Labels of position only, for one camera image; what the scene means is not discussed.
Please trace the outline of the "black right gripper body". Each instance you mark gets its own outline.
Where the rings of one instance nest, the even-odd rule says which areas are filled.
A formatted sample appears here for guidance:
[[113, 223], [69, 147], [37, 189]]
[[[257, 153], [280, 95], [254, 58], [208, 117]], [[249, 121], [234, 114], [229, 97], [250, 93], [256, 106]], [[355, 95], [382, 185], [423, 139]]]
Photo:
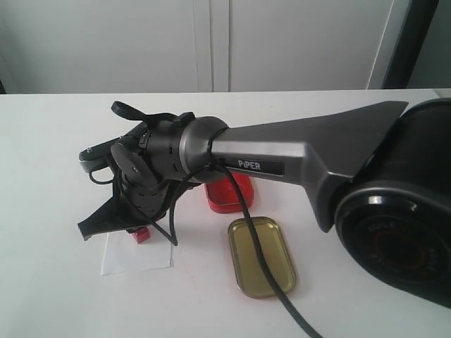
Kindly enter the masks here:
[[111, 146], [118, 166], [118, 217], [126, 228], [150, 225], [162, 219], [184, 192], [179, 187], [187, 176], [180, 161], [180, 140], [194, 113], [115, 114], [139, 123]]

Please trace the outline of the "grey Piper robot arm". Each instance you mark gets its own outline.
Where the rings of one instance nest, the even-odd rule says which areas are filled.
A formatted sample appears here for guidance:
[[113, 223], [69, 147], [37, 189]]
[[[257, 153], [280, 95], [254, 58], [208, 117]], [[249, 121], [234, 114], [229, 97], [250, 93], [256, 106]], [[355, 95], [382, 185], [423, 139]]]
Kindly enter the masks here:
[[113, 173], [112, 197], [78, 225], [85, 239], [155, 225], [186, 190], [237, 172], [303, 187], [320, 229], [363, 269], [450, 306], [449, 99], [246, 127], [111, 109], [136, 126], [79, 155], [85, 172]]

